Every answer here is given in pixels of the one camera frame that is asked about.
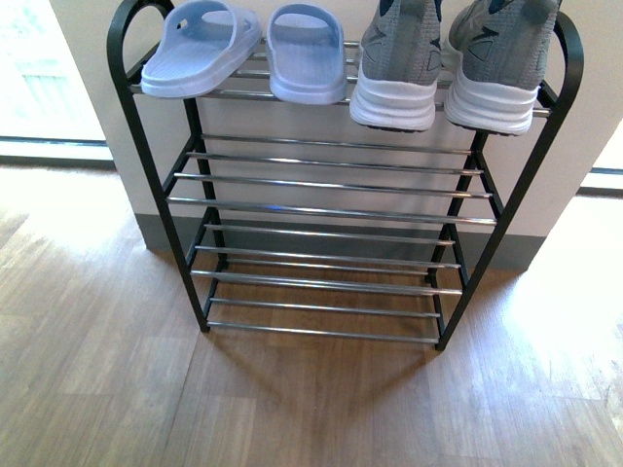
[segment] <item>wooden floor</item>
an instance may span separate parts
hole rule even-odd
[[[0,222],[2,467],[623,465],[621,200],[489,271],[441,354],[200,334],[115,174],[0,167]]]

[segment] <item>gray sneaker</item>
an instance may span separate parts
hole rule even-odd
[[[435,118],[442,0],[382,0],[361,40],[350,115],[366,126],[424,131]]]
[[[457,73],[446,96],[450,122],[528,131],[558,9],[557,0],[475,0],[458,15],[442,52]]]

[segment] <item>slide sandal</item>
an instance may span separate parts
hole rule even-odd
[[[278,8],[267,33],[271,91],[299,104],[333,104],[347,93],[344,32],[328,11],[307,4]]]
[[[254,12],[194,0],[171,11],[163,38],[143,67],[141,87],[156,97],[196,97],[214,90],[262,39]]]

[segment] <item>white wall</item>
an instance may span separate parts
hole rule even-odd
[[[142,169],[133,148],[128,128],[117,100],[106,62],[106,34],[110,20],[118,6],[116,0],[85,2],[84,0],[51,0],[55,13],[69,47],[74,54],[93,106],[102,124],[115,163],[119,168],[132,207],[139,214],[156,214],[151,201]],[[272,10],[283,1],[252,2],[236,0],[237,5],[255,9],[266,24]],[[344,24],[346,37],[358,40],[374,13],[377,2],[366,1],[315,1],[333,11]],[[444,26],[449,24],[457,12],[469,4],[469,0],[446,0],[443,5]],[[591,168],[607,140],[623,117],[623,92],[620,83],[623,78],[623,63],[613,59],[612,50],[623,43],[623,4],[611,0],[585,2],[565,0],[563,11],[575,21],[586,51],[586,72],[584,84],[565,126],[539,172],[528,197],[522,206],[511,234],[546,236],[554,226],[568,201],[575,194],[582,179]],[[130,30],[127,40],[128,63],[149,49],[160,36],[162,22],[155,12],[141,14],[140,21]],[[554,83],[560,82],[560,53],[552,53],[550,76]],[[156,160],[164,170],[169,161],[177,155],[186,138],[181,105],[176,102],[155,101],[139,97],[139,108],[145,118],[148,136],[157,150]],[[203,110],[215,114],[206,124],[208,130],[224,133],[247,131],[252,134],[278,134],[321,139],[348,139],[367,141],[389,141],[393,138],[407,144],[435,144],[445,147],[464,147],[469,141],[469,132],[450,126],[438,115],[432,130],[423,135],[397,136],[358,127],[349,121],[346,108],[303,108],[289,104],[263,104],[202,100]],[[542,123],[536,122],[531,134],[519,138],[494,137],[488,151],[490,165],[498,187],[504,198],[510,193],[521,165],[525,161],[531,144]],[[245,153],[257,149],[240,147]],[[344,158],[356,157],[362,161],[377,161],[378,154],[348,153]],[[383,158],[396,162],[416,163],[412,157],[400,154],[383,154]],[[447,164],[448,159],[423,156],[427,162]],[[381,174],[356,173],[356,181],[379,183]],[[444,186],[441,179],[403,180],[405,184],[431,184]],[[255,197],[256,189],[249,189],[244,196]],[[283,198],[293,203],[293,194],[285,193]],[[335,197],[318,199],[317,202],[331,202]],[[341,201],[350,203],[349,197]],[[372,196],[366,200],[370,208],[411,209],[411,202],[396,206],[395,200]],[[426,201],[424,210],[439,207],[438,203]],[[188,209],[176,210],[179,215],[192,215]],[[487,209],[467,206],[466,215],[486,215]]]

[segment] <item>black metal frame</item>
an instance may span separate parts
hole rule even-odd
[[[372,284],[369,286],[362,286],[361,284],[355,284],[351,282],[332,282],[332,281],[308,281],[308,280],[299,280],[299,279],[288,279],[284,277],[272,277],[272,276],[253,276],[248,277],[245,274],[235,274],[224,272],[228,266],[228,257],[232,253],[236,253],[235,249],[226,248],[225,237],[223,235],[223,231],[225,231],[228,226],[222,226],[221,218],[220,218],[220,210],[221,209],[233,209],[233,210],[242,210],[242,211],[260,211],[260,212],[272,212],[275,209],[274,206],[262,205],[262,204],[254,204],[254,203],[234,203],[234,202],[226,202],[217,199],[217,196],[214,191],[214,183],[215,181],[219,181],[218,177],[214,177],[210,170],[210,158],[218,158],[217,155],[209,155],[206,153],[204,140],[205,139],[213,139],[213,140],[226,140],[226,141],[257,141],[257,142],[271,142],[276,144],[305,144],[305,145],[321,145],[321,146],[337,146],[343,148],[366,148],[366,149],[383,149],[389,151],[424,151],[424,152],[435,152],[437,151],[434,148],[417,148],[417,147],[403,147],[403,146],[392,146],[392,145],[374,145],[374,144],[358,144],[358,143],[344,143],[344,142],[327,142],[327,141],[299,141],[299,140],[284,140],[284,139],[274,139],[274,138],[243,138],[243,137],[234,137],[234,136],[223,136],[223,135],[208,135],[204,134],[202,131],[202,123],[200,119],[200,114],[198,111],[197,101],[196,99],[185,99],[184,106],[186,111],[186,116],[188,119],[189,129],[190,129],[190,137],[179,154],[176,162],[173,164],[173,167],[166,177],[165,181],[161,183],[161,180],[158,175],[158,171],[156,169],[156,165],[154,163],[154,159],[152,157],[152,152],[147,141],[147,137],[143,128],[143,124],[141,123],[140,115],[138,113],[136,103],[134,101],[134,95],[140,93],[140,87],[138,83],[140,81],[140,71],[143,64],[146,62],[147,58],[151,56],[154,52],[155,48],[150,51],[145,57],[140,60],[137,64],[135,64],[129,71],[126,71],[123,60],[123,45],[126,37],[126,33],[128,31],[128,27],[131,24],[133,18],[136,14],[146,7],[155,7],[160,11],[163,15],[163,18],[173,9],[173,5],[169,0],[125,0],[121,6],[119,7],[117,13],[115,14],[112,24],[110,26],[108,41],[107,41],[107,53],[108,53],[108,62],[110,66],[110,72],[112,75],[113,82],[115,84],[115,88],[117,90],[117,94],[121,101],[126,119],[128,121],[128,126],[134,140],[134,144],[136,147],[136,151],[142,163],[143,169],[145,171],[145,175],[147,177],[147,181],[149,183],[152,195],[158,207],[158,212],[163,221],[163,225],[165,227],[165,232],[168,237],[169,243],[171,245],[171,249],[175,258],[175,262],[179,268],[184,286],[188,292],[188,296],[191,302],[191,306],[196,315],[197,321],[202,332],[207,332],[211,326],[220,326],[225,328],[239,328],[239,329],[255,329],[262,331],[277,331],[277,332],[295,332],[298,334],[304,335],[325,335],[325,336],[341,336],[341,337],[349,337],[349,338],[367,338],[373,340],[389,340],[389,341],[416,341],[416,342],[426,342],[426,343],[435,343],[437,349],[443,350],[453,332],[455,331],[461,317],[463,316],[467,306],[471,298],[473,297],[475,291],[478,288],[478,285],[483,278],[483,275],[489,264],[491,263],[492,258],[494,257],[495,251],[500,245],[502,239],[504,238],[519,206],[524,199],[534,176],[539,170],[543,160],[545,159],[554,139],[557,136],[557,133],[563,124],[565,117],[577,95],[582,73],[583,73],[583,51],[580,42],[580,38],[578,32],[571,22],[571,20],[563,13],[559,13],[558,21],[556,23],[555,32],[557,37],[560,40],[560,43],[563,48],[563,53],[565,56],[565,65],[566,65],[566,74],[564,84],[561,90],[560,95],[556,95],[552,89],[546,84],[543,83],[541,87],[541,91],[538,96],[538,101],[540,102],[543,109],[536,110],[535,114],[537,116],[545,116],[547,118],[547,122],[545,124],[544,129],[541,131],[540,136],[531,151],[531,155],[519,176],[518,182],[515,185],[515,188],[510,196],[510,199],[504,206],[502,200],[498,194],[498,191],[495,187],[495,181],[493,176],[491,175],[489,168],[487,167],[487,162],[485,160],[484,150],[487,144],[487,140],[489,135],[484,131],[476,131],[473,143],[469,151],[454,151],[454,154],[461,154],[466,156],[466,161],[464,165],[464,172],[461,172],[461,175],[458,179],[457,189],[454,192],[455,194],[446,193],[445,196],[451,196],[453,198],[450,208],[446,216],[419,216],[419,215],[406,215],[406,214],[397,214],[397,213],[378,213],[378,212],[368,212],[368,211],[340,211],[340,210],[317,210],[315,212],[317,215],[328,215],[328,216],[337,216],[337,217],[350,217],[350,218],[376,218],[376,219],[391,219],[397,221],[418,221],[418,222],[429,222],[433,224],[443,225],[441,229],[441,233],[439,234],[439,240],[434,249],[434,253],[430,262],[413,262],[413,264],[418,263],[419,267],[424,267],[424,271],[421,273],[425,275],[426,282],[430,285],[430,288],[422,288],[422,287],[393,287],[393,286],[383,286],[381,284]],[[356,43],[347,43],[347,47],[354,47]],[[262,54],[255,54],[251,57],[251,59],[262,59]],[[266,79],[267,74],[265,72],[237,72],[237,75],[240,74],[241,77],[246,77],[250,79]],[[349,80],[351,82],[356,81],[356,78],[350,77]],[[249,92],[249,91],[230,91],[230,90],[217,90],[212,92],[211,94],[206,95],[205,97],[217,97],[217,98],[234,98],[234,99],[248,99],[248,100],[275,100],[275,97],[266,92]],[[347,104],[348,100],[345,99],[341,104]],[[442,105],[438,104],[438,110],[442,110]],[[171,193],[177,183],[180,180],[181,176],[179,176],[179,172],[181,172],[188,160],[195,159],[198,162],[200,174],[198,177],[195,177],[202,183],[203,186],[203,194],[204,199],[185,199],[185,198],[173,198]],[[399,166],[386,166],[385,169],[388,170],[400,170]],[[479,176],[482,182],[485,191],[487,192],[487,196],[483,197],[486,199],[491,205],[492,212],[494,214],[494,219],[482,220],[482,219],[465,219],[459,217],[459,213],[461,207],[466,198],[469,198],[469,186],[473,176]],[[248,183],[265,183],[270,184],[271,181],[258,181],[248,179]],[[369,189],[374,191],[375,189],[381,189],[381,187],[348,187],[352,190],[366,190]],[[431,196],[440,196],[434,191],[430,191],[428,193]],[[172,202],[181,202],[181,203],[193,203],[205,206],[205,212],[202,219],[202,225],[198,230],[196,237],[191,245],[190,250],[185,254],[182,248],[182,244],[180,242],[179,235],[175,228],[175,223],[173,217],[171,215],[169,204]],[[302,208],[297,206],[280,206],[280,211],[288,211],[288,212],[298,212]],[[457,224],[460,223],[473,223],[473,224],[482,224],[482,225],[495,225],[489,242],[485,247],[480,260],[472,274],[470,275],[467,267],[465,265],[465,260],[463,258],[463,252],[460,244],[460,235],[458,232]],[[202,241],[207,232],[210,231],[213,235],[214,244],[216,245],[214,248],[206,248],[202,246]],[[297,232],[295,234],[313,234],[313,233],[304,233]],[[359,238],[364,235],[357,235],[346,233],[344,236]],[[389,237],[382,238],[379,235],[370,235],[371,238],[376,240],[389,240]],[[448,246],[452,246],[454,257],[456,259],[456,264],[445,265],[442,263],[442,258],[444,257],[444,253]],[[200,251],[209,250],[218,255],[218,265],[215,271],[193,271],[193,263]],[[292,255],[287,253],[276,253],[276,252],[261,252],[255,251],[251,252],[255,255],[266,255],[269,253],[269,257],[271,256],[279,256],[284,255],[288,258],[294,257],[295,259],[305,259],[305,255]],[[329,259],[337,262],[351,261],[353,258],[350,257],[337,257],[337,256],[326,256],[320,257],[320,259]],[[249,264],[263,264],[270,262],[263,261],[250,261]],[[386,262],[387,264],[398,264],[400,262]],[[279,264],[285,267],[289,266],[306,266],[302,263],[272,263]],[[328,268],[339,268],[339,266],[327,266]],[[458,277],[461,284],[461,290],[454,291],[448,289],[440,289],[437,283],[437,271],[439,268],[452,268],[458,271]],[[401,269],[387,269],[393,270],[393,273],[400,273]],[[212,283],[210,287],[210,291],[208,293],[207,300],[204,305],[202,305],[197,289],[193,282],[193,274],[197,275],[207,275],[212,277]],[[365,310],[365,309],[353,309],[353,308],[341,308],[341,307],[329,307],[329,306],[309,306],[309,305],[288,305],[288,304],[264,304],[264,303],[251,303],[245,301],[237,301],[237,300],[224,300],[224,299],[216,299],[215,294],[217,291],[219,281],[226,280],[235,283],[255,283],[255,284],[263,284],[263,285],[282,285],[288,287],[312,287],[312,288],[324,288],[327,290],[352,290],[352,291],[364,291],[371,293],[389,293],[389,294],[399,294],[399,295],[417,295],[422,293],[425,296],[432,297],[432,301],[434,304],[435,311],[431,313],[412,313],[415,317],[426,317],[431,319],[436,319],[437,321],[437,329],[439,333],[439,339],[402,339],[402,338],[394,338],[389,336],[374,336],[374,335],[359,335],[359,334],[349,334],[349,333],[335,333],[335,332],[317,332],[317,331],[309,331],[309,330],[288,330],[288,329],[280,329],[280,328],[267,328],[263,326],[248,326],[248,325],[238,325],[233,323],[216,323],[208,320],[208,314],[210,311],[210,307],[212,304],[222,304],[229,303],[231,305],[255,305],[255,306],[274,306],[280,308],[287,309],[308,309],[312,308],[319,311],[330,311],[330,312],[354,312],[354,313],[364,313],[364,314],[378,314],[378,315],[410,315],[409,312],[396,312],[396,311],[383,311],[383,310]],[[458,300],[458,304],[452,314],[450,315],[449,321],[446,323],[444,320],[444,313],[442,310],[442,303],[440,297],[444,294],[448,295],[460,295]]]

